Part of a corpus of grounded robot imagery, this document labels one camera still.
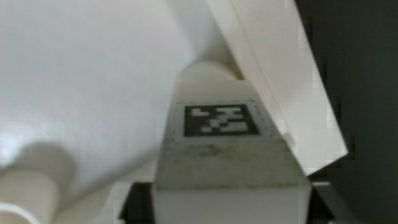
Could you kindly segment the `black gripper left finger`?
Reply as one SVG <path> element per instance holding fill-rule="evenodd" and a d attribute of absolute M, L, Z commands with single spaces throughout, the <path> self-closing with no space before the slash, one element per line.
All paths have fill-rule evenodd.
<path fill-rule="evenodd" d="M 120 220 L 123 224 L 155 224 L 152 183 L 137 182 L 132 185 Z"/>

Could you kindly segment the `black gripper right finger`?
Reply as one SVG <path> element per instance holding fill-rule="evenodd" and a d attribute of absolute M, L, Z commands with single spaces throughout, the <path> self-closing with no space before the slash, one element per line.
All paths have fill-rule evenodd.
<path fill-rule="evenodd" d="M 363 224 L 328 181 L 313 183 L 308 224 Z"/>

